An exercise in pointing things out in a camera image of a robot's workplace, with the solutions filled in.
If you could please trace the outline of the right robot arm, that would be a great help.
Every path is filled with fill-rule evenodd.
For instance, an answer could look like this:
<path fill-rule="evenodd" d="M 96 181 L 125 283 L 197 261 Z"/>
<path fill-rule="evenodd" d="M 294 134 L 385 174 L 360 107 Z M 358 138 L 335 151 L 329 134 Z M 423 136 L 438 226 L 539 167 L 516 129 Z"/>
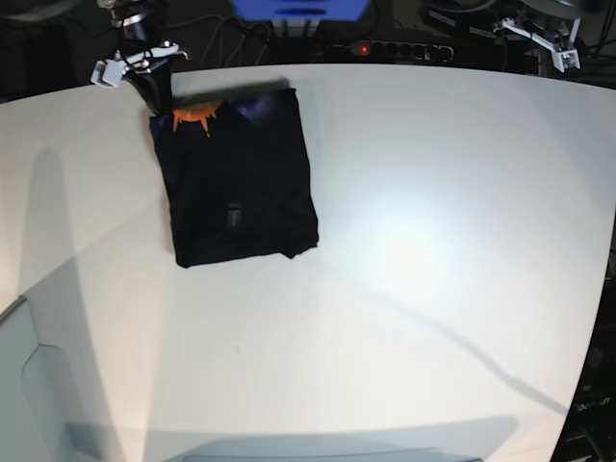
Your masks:
<path fill-rule="evenodd" d="M 100 1 L 112 17 L 117 44 L 112 57 L 94 65 L 90 81 L 115 89 L 129 83 L 155 115 L 173 108 L 171 76 L 174 62 L 191 53 L 165 38 L 167 1 Z"/>

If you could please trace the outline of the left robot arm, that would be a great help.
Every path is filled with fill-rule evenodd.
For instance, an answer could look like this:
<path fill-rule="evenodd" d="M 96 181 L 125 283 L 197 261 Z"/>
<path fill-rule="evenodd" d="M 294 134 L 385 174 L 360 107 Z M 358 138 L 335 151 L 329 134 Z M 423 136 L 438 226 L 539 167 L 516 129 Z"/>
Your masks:
<path fill-rule="evenodd" d="M 575 48 L 581 20 L 603 13 L 607 1 L 499 1 L 509 7 L 494 23 L 495 33 L 508 33 L 528 39 L 549 51 Z"/>

